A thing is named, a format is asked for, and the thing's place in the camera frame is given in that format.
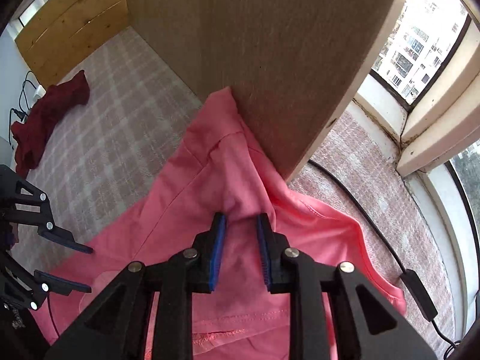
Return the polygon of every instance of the metal screw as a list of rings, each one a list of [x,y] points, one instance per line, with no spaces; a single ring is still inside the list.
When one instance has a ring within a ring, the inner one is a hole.
[[[185,249],[183,251],[183,257],[185,257],[186,259],[194,259],[197,256],[198,256],[197,250],[192,247],[189,247],[188,249]]]
[[[285,256],[295,258],[300,256],[300,252],[295,247],[288,247],[285,249]]]
[[[346,274],[351,274],[355,270],[355,266],[350,261],[340,263],[340,270]]]
[[[133,273],[140,272],[143,268],[143,264],[140,261],[134,261],[128,264],[128,270]]]

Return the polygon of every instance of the wooden panel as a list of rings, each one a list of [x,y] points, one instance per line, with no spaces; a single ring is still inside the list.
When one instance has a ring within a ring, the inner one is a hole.
[[[127,4],[122,0],[59,44],[60,52],[52,55],[36,73],[38,80],[44,87],[57,84],[77,64],[127,26]]]
[[[42,33],[76,1],[78,0],[48,0],[15,39],[20,53],[26,52]]]
[[[119,1],[121,0],[78,0],[45,30],[29,50],[23,53],[27,65],[33,71],[37,71],[52,55],[63,52],[58,48],[60,43]]]
[[[232,86],[245,122],[287,178],[360,85],[393,0],[127,2],[136,31],[201,99]]]

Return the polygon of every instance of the maroon cloth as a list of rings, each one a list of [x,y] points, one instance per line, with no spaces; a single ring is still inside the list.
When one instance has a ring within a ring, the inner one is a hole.
[[[15,151],[18,175],[25,178],[30,169],[38,166],[57,123],[75,105],[87,104],[89,97],[90,87],[81,70],[70,81],[49,86],[32,107],[25,124],[15,122],[11,125],[13,137],[18,142]]]

